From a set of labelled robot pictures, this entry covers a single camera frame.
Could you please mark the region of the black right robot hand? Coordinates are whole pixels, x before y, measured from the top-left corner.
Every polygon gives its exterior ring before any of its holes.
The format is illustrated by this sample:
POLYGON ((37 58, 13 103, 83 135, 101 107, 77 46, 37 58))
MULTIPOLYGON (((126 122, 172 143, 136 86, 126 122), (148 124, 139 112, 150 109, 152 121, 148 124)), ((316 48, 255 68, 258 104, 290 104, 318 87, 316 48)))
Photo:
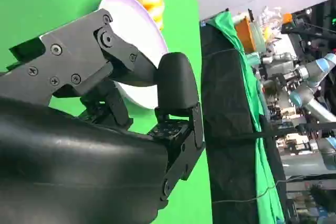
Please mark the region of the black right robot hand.
POLYGON ((1 223, 151 223, 205 143, 188 57, 155 66, 97 10, 11 48, 1 223))

